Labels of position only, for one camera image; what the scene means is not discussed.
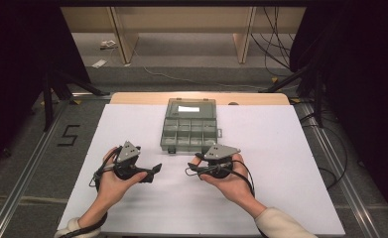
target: sleeve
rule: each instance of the sleeve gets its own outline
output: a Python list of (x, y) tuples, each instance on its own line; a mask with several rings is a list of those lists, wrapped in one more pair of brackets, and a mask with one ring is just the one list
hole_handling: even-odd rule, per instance
[[(78, 224), (78, 219), (79, 219), (79, 217), (71, 219), (67, 223), (67, 228), (64, 228), (64, 229), (57, 231), (57, 233), (55, 234), (55, 238), (60, 238), (61, 236), (66, 235), (69, 232), (79, 230), (80, 227)], [(75, 238), (92, 238), (92, 237), (96, 237), (98, 234), (100, 234), (100, 228), (95, 229), (95, 230), (93, 230), (89, 233), (86, 233), (86, 234), (75, 236)]]
[(255, 218), (258, 229), (269, 238), (316, 238), (293, 217), (283, 211), (268, 207)]

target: handheld controller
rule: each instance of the handheld controller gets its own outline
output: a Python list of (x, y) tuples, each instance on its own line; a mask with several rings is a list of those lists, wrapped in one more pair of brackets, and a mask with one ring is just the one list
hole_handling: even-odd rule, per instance
[(117, 148), (111, 155), (114, 157), (112, 164), (105, 165), (108, 159), (104, 164), (94, 173), (94, 182), (97, 189), (99, 188), (99, 183), (101, 175), (105, 171), (113, 170), (117, 177), (123, 180), (130, 179), (141, 172), (147, 172), (147, 175), (140, 182), (153, 182), (154, 175), (160, 171), (162, 164), (154, 166), (151, 170), (138, 168), (135, 163), (137, 162), (139, 155), (141, 154), (141, 147), (135, 147), (129, 141), (126, 141), (123, 146)]
[(199, 167), (198, 165), (188, 163), (190, 169), (200, 176), (207, 174), (216, 179), (224, 179), (233, 171), (232, 156), (240, 153), (239, 149), (216, 144), (209, 148), (204, 154), (196, 153), (195, 155), (201, 161), (208, 162), (207, 167)]

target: white table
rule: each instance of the white table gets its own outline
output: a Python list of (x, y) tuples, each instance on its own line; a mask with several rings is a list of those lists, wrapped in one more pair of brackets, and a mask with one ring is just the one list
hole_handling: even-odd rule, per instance
[[(189, 155), (160, 147), (167, 105), (106, 105), (59, 228), (82, 215), (96, 196), (89, 187), (104, 154), (126, 140), (141, 146), (137, 166), (162, 163), (153, 183), (131, 187), (109, 210), (110, 235), (258, 237), (253, 219), (213, 186), (185, 174)], [(290, 105), (217, 106), (219, 144), (241, 149), (256, 197), (317, 235), (344, 230), (323, 184), (295, 110)]]

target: floor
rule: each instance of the floor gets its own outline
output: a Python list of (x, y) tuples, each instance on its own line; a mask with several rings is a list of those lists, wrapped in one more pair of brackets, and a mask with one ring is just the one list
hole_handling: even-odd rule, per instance
[[(294, 36), (281, 37), (284, 47), (289, 48)], [(255, 92), (283, 78), (274, 74), (289, 73), (279, 63), (265, 60), (253, 42), (247, 62), (239, 64), (231, 36), (224, 34), (143, 34), (130, 64), (122, 63), (116, 50), (99, 49), (101, 41), (114, 41), (111, 34), (74, 34), (74, 38), (93, 85), (107, 91)], [(261, 36), (255, 38), (266, 47)], [(269, 49), (277, 60), (284, 60), (279, 48)], [(99, 60), (107, 63), (91, 67)], [(297, 84), (280, 92), (293, 98)], [(85, 94), (78, 87), (71, 89)], [(9, 215), (1, 222), (5, 226), (0, 228), (0, 237), (53, 237), (108, 98), (77, 96), (71, 103), (56, 102), (54, 129), (49, 134), (43, 131), (40, 98), (9, 145), (11, 156), (0, 158), (0, 213), (9, 202), (7, 198), (18, 195), (18, 202), (11, 205), (13, 212), (6, 212)], [(303, 119), (318, 166), (337, 177), (346, 169), (340, 182), (328, 190), (345, 237), (388, 237), (388, 204), (359, 162), (328, 103), (323, 104), (324, 129), (313, 126), (314, 118), (306, 119), (313, 110), (311, 98), (294, 103), (294, 107), (298, 119)], [(70, 142), (63, 137), (66, 128), (77, 135), (73, 146), (60, 146)], [(329, 172), (321, 170), (321, 175), (327, 186), (333, 182)]]

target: fingers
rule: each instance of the fingers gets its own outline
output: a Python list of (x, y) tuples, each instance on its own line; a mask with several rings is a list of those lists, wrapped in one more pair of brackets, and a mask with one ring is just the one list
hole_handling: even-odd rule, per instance
[(137, 182), (141, 181), (146, 175), (147, 175), (147, 172), (137, 173), (133, 177), (131, 177), (130, 179), (128, 179), (126, 181), (129, 182), (131, 185), (133, 185), (133, 184), (136, 184)]
[[(112, 149), (109, 150), (109, 152), (107, 152), (107, 154), (103, 157), (103, 161), (105, 161), (115, 150), (117, 149), (117, 147), (113, 147)], [(111, 164), (113, 162), (113, 160), (108, 160), (107, 161), (107, 164)]]
[(201, 159), (198, 158), (198, 157), (194, 157), (193, 160), (191, 161), (191, 164), (194, 164), (194, 165), (199, 165), (201, 162)]
[[(240, 154), (234, 154), (233, 155), (233, 161), (238, 161), (244, 164), (243, 157)], [(247, 177), (247, 170), (246, 168), (240, 163), (234, 162), (233, 163), (233, 170), (240, 173), (241, 175)]]
[(216, 183), (218, 182), (217, 178), (214, 178), (214, 177), (212, 177), (210, 175), (202, 174), (199, 177), (200, 177), (200, 179), (208, 182), (211, 185), (216, 185)]

